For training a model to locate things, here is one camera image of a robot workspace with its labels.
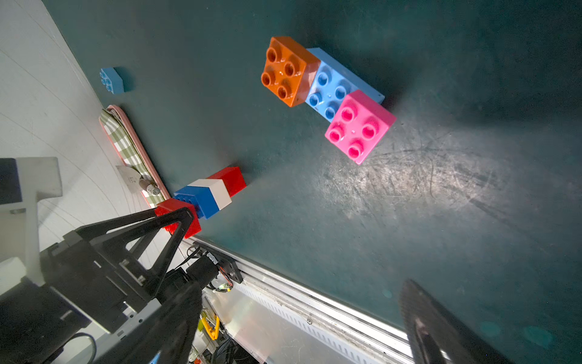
orange lego brick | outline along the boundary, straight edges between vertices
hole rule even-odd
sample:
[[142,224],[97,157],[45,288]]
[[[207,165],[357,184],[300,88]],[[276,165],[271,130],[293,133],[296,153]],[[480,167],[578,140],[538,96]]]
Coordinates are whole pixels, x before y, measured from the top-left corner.
[[272,37],[262,84],[289,107],[304,103],[320,60],[291,37]]

blue lego brick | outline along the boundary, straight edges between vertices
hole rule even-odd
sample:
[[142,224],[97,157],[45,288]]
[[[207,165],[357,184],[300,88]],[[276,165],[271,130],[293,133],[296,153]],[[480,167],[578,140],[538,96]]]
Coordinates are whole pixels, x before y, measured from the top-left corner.
[[198,218],[209,219],[219,211],[208,187],[186,186],[177,190],[174,193],[174,198],[194,205]]
[[113,67],[102,68],[99,72],[101,76],[101,83],[105,85],[107,91],[112,94],[122,94],[125,92],[123,89],[123,80],[117,74],[117,71]]
[[321,48],[309,48],[308,51],[319,58],[321,63],[309,90],[307,104],[329,122],[333,120],[346,95],[356,90],[362,90],[376,103],[382,103],[384,95],[342,66]]

stacked lego bricks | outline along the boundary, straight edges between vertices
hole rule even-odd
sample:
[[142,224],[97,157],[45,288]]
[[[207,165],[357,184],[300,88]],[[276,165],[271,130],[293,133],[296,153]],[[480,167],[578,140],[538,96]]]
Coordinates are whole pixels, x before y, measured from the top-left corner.
[[396,121],[380,106],[384,95],[322,49],[290,37],[271,38],[261,82],[289,107],[307,102],[330,123],[326,139],[358,165]]
[[[231,197],[246,187],[243,174],[239,167],[227,167],[208,178],[198,179],[174,193],[173,199],[168,199],[155,209],[161,216],[180,208],[188,208],[194,221],[186,231],[184,238],[189,238],[202,231],[200,219],[209,219],[228,206]],[[177,223],[166,227],[171,234],[178,227]]]

yellow cable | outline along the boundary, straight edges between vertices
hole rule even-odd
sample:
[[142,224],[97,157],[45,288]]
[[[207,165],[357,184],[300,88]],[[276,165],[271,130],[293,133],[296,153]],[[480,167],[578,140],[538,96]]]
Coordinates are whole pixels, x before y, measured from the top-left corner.
[[208,321],[206,321],[206,319],[204,317],[202,317],[200,319],[202,321],[202,325],[204,325],[204,328],[206,329],[206,332],[208,333],[208,336],[210,336],[210,338],[212,340],[216,340],[218,339],[218,330],[220,328],[220,319],[217,316],[217,324],[214,327],[214,332],[212,332],[212,328],[210,327],[210,325],[208,324]]

checkered cloth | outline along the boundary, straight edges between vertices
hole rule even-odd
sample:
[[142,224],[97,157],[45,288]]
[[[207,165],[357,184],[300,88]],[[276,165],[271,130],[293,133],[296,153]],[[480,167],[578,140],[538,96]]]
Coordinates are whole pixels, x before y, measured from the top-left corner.
[[[123,163],[128,167],[133,167],[136,171],[141,173],[144,178],[147,178],[148,180],[152,181],[153,184],[155,184],[155,182],[153,182],[154,178],[148,171],[146,165],[137,152],[137,148],[133,144],[132,139],[129,137],[125,128],[122,126],[123,124],[119,118],[114,114],[110,114],[106,110],[101,110],[99,122],[109,136],[111,143],[115,146],[115,149],[123,160]],[[161,193],[159,195],[152,195],[147,191],[141,191],[141,194],[152,208],[156,207],[158,203],[165,200]]]

